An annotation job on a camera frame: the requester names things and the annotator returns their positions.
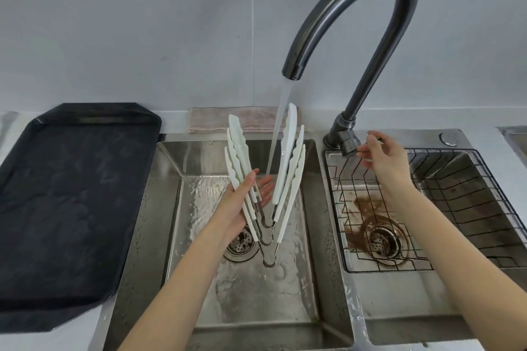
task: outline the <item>running water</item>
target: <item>running water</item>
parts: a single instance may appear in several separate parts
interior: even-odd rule
[[[276,148],[276,141],[278,140],[278,133],[280,132],[280,126],[282,124],[282,118],[286,112],[287,102],[289,101],[289,95],[291,89],[295,84],[294,81],[286,79],[282,93],[280,95],[280,102],[278,103],[278,109],[276,110],[276,121],[274,122],[273,129],[273,140],[271,141],[271,150],[269,150],[269,159],[267,160],[267,175],[271,172],[271,163],[273,162],[274,150]]]

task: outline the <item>brown stain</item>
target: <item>brown stain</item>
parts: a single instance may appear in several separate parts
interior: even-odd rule
[[[363,223],[355,231],[353,231],[353,227],[348,226],[350,231],[346,232],[346,239],[352,248],[369,253],[369,244],[366,237],[367,228],[382,223],[392,223],[390,218],[379,213],[383,203],[382,199],[364,196],[359,196],[353,201],[362,216]]]

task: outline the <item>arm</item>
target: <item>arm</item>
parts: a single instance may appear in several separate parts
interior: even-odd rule
[[[487,350],[527,347],[527,293],[501,272],[413,185],[406,151],[370,131],[358,148],[393,208],[422,245],[459,311]]]
[[[245,226],[240,210],[257,171],[247,175],[236,191],[229,185],[209,223],[128,333],[119,351],[185,349],[223,252]],[[258,186],[265,206],[271,200],[271,176],[260,179]]]

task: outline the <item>black wire dish rack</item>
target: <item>black wire dish rack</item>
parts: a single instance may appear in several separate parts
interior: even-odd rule
[[[527,267],[527,230],[476,150],[406,151],[415,187],[474,246],[499,268]],[[373,171],[338,151],[325,157],[346,270],[433,270]]]

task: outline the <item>drain strainer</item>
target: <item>drain strainer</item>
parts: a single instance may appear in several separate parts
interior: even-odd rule
[[[253,235],[246,226],[241,233],[228,246],[223,256],[232,262],[244,262],[253,258],[258,252],[258,247]]]
[[[369,252],[381,264],[396,266],[407,261],[408,237],[394,220],[368,225],[365,235]]]

